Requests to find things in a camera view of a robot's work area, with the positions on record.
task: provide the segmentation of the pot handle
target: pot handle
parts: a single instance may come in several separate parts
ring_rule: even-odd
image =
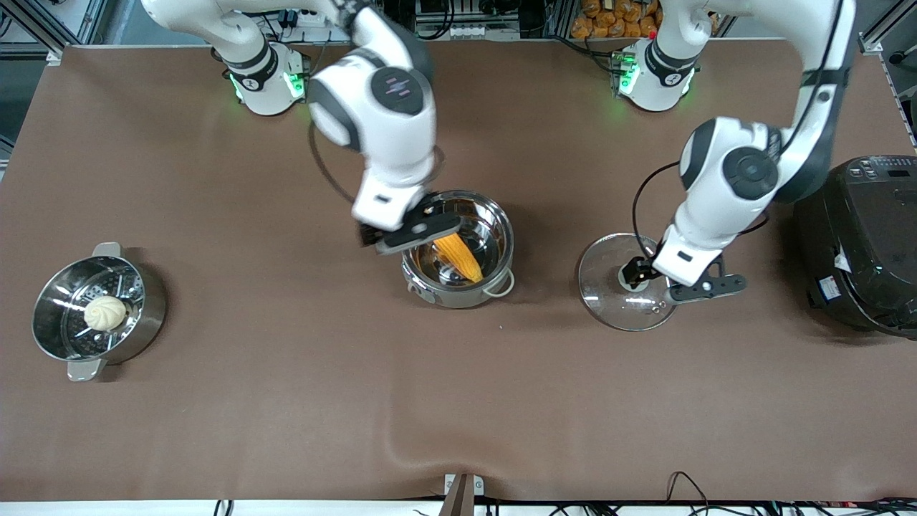
[[[499,298],[499,297],[506,297],[507,294],[509,294],[510,292],[513,292],[513,287],[515,286],[515,275],[513,275],[513,271],[511,271],[510,269],[506,269],[506,273],[510,276],[510,285],[506,287],[506,290],[504,290],[503,292],[499,294],[494,294],[493,292],[485,288],[484,294],[487,294],[490,297]]]
[[[72,382],[87,382],[95,378],[105,364],[108,364],[108,361],[104,358],[92,362],[68,362],[67,377]]]
[[[104,241],[93,249],[93,256],[116,256],[124,258],[124,249],[116,241]]]

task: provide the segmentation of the label sticker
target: label sticker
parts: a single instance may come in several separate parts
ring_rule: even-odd
[[[841,296],[841,290],[837,288],[837,282],[834,281],[834,276],[828,276],[825,279],[818,280],[818,286],[822,289],[822,296],[824,296],[825,301],[830,301],[835,297]]]

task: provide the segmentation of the control panel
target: control panel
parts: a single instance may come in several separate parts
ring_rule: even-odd
[[[917,158],[869,156],[853,160],[846,169],[848,183],[917,181]]]

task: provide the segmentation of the brown table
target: brown table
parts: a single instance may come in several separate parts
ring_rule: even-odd
[[[485,308],[428,307],[397,257],[360,249],[307,108],[253,116],[207,50],[68,49],[44,73],[0,185],[0,498],[389,499],[459,470],[503,499],[661,499],[678,469],[712,499],[917,493],[917,344],[805,309],[786,209],[726,252],[741,296],[638,334],[577,296],[582,250],[630,228],[639,181],[701,122],[788,123],[788,44],[712,42],[658,114],[557,43],[431,47],[436,187],[497,199],[518,239],[516,290]],[[360,158],[321,147],[353,190]],[[909,152],[879,61],[857,58],[834,161]],[[647,234],[682,198],[675,174],[648,188]],[[169,314],[75,385],[33,343],[32,303],[111,240],[164,277]]]

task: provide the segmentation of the metal bracket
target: metal bracket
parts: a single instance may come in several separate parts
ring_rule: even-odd
[[[476,495],[484,496],[483,478],[468,473],[446,475],[446,501],[439,516],[473,516]]]
[[[869,42],[863,37],[863,33],[859,33],[859,38],[856,39],[856,42],[859,44],[860,52],[863,55],[879,55],[882,53],[882,43],[879,41]]]
[[[901,21],[911,12],[917,10],[917,0],[897,0],[894,5],[882,16],[873,22],[869,28],[859,33],[857,39],[860,51],[866,55],[875,55],[882,52],[882,40],[898,27]]]

